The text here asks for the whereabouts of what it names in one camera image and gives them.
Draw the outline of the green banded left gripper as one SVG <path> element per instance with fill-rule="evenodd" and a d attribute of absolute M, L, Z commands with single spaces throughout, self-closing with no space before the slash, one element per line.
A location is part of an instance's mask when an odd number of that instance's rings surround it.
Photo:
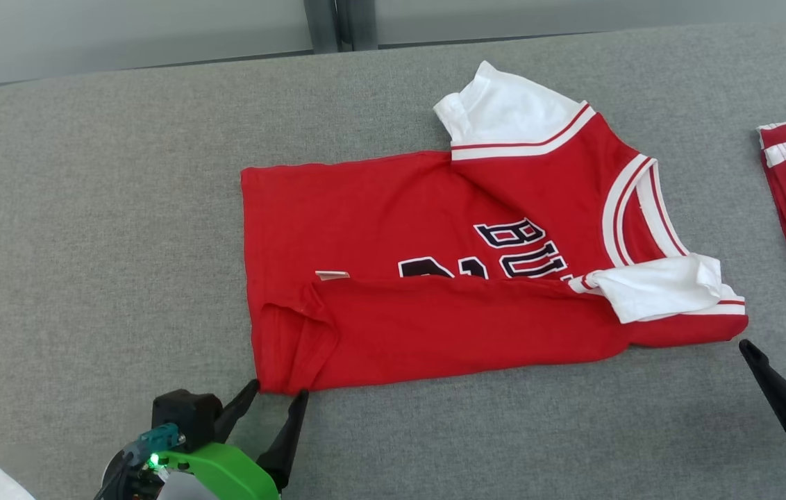
<path fill-rule="evenodd" d="M 238 421 L 260 391 L 250 380 L 215 419 L 215 442 L 226 443 Z M 96 494 L 98 499 L 279 499 L 288 487 L 308 391 L 300 390 L 287 411 L 286 422 L 257 463 L 229 445 L 210 443 L 193 453 L 177 450 L 132 454 L 127 447 L 108 463 Z"/>

